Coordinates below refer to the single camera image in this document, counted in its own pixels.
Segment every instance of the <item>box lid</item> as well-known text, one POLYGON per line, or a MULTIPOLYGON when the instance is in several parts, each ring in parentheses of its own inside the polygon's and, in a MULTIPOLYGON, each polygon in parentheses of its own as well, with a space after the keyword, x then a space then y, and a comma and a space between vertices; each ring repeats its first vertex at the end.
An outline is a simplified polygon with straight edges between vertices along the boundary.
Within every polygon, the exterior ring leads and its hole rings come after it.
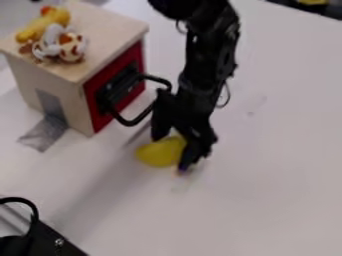
POLYGON ((19 45, 15 41, 15 33, 0 40, 0 51, 37 65, 71 83, 82 84, 141 40, 148 31, 148 25, 144 22, 91 4, 70 1, 67 7, 72 14, 71 25, 78 33, 89 39, 84 62, 35 64, 31 58, 18 52, 19 45))

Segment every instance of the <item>yellow stuffed toy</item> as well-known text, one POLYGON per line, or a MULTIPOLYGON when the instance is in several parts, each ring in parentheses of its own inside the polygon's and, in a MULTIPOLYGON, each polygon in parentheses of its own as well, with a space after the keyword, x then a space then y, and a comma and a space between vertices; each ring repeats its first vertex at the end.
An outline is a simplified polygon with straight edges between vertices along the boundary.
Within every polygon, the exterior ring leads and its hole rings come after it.
POLYGON ((41 9, 41 17, 33 20, 24 30, 16 35, 16 41, 25 44, 28 41, 38 41, 48 26, 57 23, 66 27, 71 20, 70 12, 63 7, 45 6, 41 9))

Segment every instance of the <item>black handle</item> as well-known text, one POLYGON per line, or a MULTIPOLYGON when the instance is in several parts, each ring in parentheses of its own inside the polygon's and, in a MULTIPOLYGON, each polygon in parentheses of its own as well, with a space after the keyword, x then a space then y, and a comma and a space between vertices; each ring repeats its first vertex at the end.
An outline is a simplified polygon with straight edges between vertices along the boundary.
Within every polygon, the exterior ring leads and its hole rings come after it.
MULTIPOLYGON (((156 76, 152 76, 152 75, 148 75, 148 74, 139 74, 138 76, 139 82, 144 81, 144 80, 149 80, 149 81, 153 81, 159 84, 163 84, 166 86, 166 91, 171 92, 172 90, 172 84, 170 81, 160 78, 160 77, 156 77, 156 76)), ((123 126, 127 126, 127 127, 133 127, 136 126, 137 124, 139 124, 141 121, 143 121, 153 110, 153 104, 154 102, 149 105, 143 112, 141 112, 136 118, 134 118, 133 120, 127 120, 125 119, 123 116, 120 115, 120 113, 118 111, 116 111, 116 109, 112 106, 112 104, 110 102, 106 102, 106 108, 107 111, 110 112, 110 114, 123 126)))
POLYGON ((30 226, 30 229, 27 233, 27 236, 32 234, 34 227, 39 222, 39 212, 38 212, 36 205, 34 203, 32 203, 31 201, 29 201, 25 198, 21 198, 21 197, 0 198, 0 205, 9 204, 9 203, 20 203, 20 204, 27 205, 31 208, 31 210, 32 210, 31 226, 30 226))

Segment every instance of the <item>black bag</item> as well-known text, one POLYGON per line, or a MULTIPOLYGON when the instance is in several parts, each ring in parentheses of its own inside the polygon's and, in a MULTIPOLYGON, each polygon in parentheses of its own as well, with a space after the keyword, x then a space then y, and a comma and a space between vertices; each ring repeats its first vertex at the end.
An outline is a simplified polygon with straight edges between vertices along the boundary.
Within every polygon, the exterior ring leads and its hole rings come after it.
POLYGON ((0 205, 21 203, 32 210, 31 225, 24 236, 0 238, 1 256, 86 256, 62 235, 39 221, 37 207, 29 200, 19 197, 0 199, 0 205))

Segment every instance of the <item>white stuffed toy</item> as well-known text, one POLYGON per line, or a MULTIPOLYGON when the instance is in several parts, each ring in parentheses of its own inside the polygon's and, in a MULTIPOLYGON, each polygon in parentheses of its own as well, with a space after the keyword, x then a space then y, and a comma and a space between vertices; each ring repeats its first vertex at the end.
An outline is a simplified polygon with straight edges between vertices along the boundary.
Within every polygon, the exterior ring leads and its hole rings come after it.
POLYGON ((42 61, 59 57, 65 62, 74 63, 83 59, 87 45, 87 40, 75 33, 70 26, 64 28, 59 24, 52 24, 42 38, 33 44, 32 52, 42 61))

